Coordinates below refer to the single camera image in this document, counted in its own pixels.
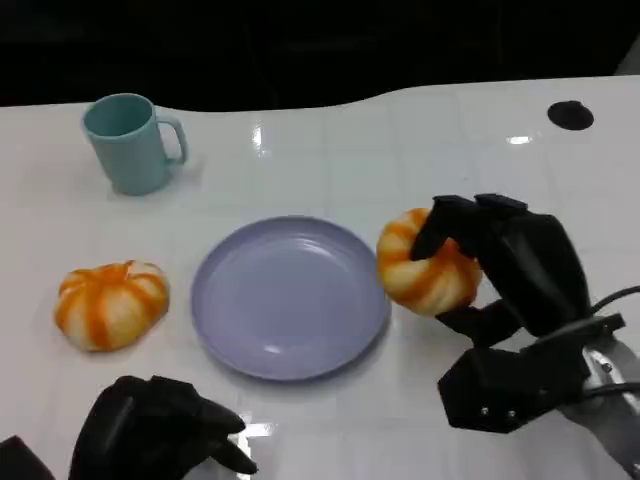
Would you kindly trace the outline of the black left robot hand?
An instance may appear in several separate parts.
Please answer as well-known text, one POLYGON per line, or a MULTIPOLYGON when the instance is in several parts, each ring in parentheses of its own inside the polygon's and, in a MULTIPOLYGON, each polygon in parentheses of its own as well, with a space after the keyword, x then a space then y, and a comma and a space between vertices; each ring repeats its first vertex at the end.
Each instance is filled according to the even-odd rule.
POLYGON ((71 479, 182 479, 211 459, 240 474, 257 464, 231 440, 245 422, 190 383, 122 376, 93 404, 74 446, 71 479))

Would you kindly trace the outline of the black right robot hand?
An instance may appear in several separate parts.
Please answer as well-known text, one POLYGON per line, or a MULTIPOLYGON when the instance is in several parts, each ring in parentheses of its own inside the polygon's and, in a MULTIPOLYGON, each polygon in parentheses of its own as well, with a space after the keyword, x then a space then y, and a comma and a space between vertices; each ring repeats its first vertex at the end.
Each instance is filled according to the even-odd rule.
POLYGON ((559 220, 495 193, 468 200, 437 196, 410 250, 413 260, 434 256, 448 239, 478 261, 499 294, 482 308, 456 307, 438 315, 478 347, 491 347, 525 329, 536 338, 588 318, 585 273, 559 220))

